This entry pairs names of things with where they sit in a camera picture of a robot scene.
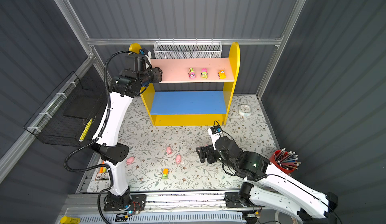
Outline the pink truck green striped top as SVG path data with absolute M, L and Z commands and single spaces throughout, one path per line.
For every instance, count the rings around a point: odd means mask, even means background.
M 190 69 L 189 69 L 189 78 L 190 78 L 190 79 L 196 78 L 196 74 L 195 74 L 195 71 L 194 71 L 193 68 L 190 68 Z

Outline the orange yellow toy car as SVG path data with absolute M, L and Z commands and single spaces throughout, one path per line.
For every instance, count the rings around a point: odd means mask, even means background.
M 226 79 L 226 74 L 225 74 L 225 71 L 223 69 L 221 69 L 219 72 L 218 72 L 218 76 L 220 79 Z

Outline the green truck pink mixer drum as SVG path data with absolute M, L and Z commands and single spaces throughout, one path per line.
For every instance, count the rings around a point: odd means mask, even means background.
M 208 78 L 208 70 L 206 68 L 203 68 L 201 72 L 201 79 L 207 79 L 207 78 Z

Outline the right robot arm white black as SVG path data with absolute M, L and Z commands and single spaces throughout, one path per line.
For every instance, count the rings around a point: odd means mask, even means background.
M 227 204 L 266 207 L 289 215 L 303 224 L 337 224 L 337 195 L 313 190 L 282 171 L 262 155 L 243 151 L 234 140 L 211 135 L 212 144 L 198 147 L 202 163 L 221 162 L 233 169 L 231 176 L 243 179 L 236 197 L 225 197 Z

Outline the green toy car orange top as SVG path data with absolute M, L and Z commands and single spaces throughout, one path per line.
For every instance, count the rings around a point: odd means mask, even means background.
M 162 171 L 162 179 L 168 179 L 169 169 L 164 168 Z

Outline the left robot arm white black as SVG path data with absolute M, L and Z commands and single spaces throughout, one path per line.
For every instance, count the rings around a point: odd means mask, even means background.
M 139 53 L 121 53 L 126 58 L 126 67 L 107 83 L 107 106 L 91 148 L 100 154 L 109 174 L 108 202 L 118 209 L 126 209 L 131 203 L 124 169 L 129 147 L 118 142 L 119 131 L 132 100 L 151 84 L 160 83 L 162 70 L 152 67 L 151 53 L 145 49 L 140 49 Z

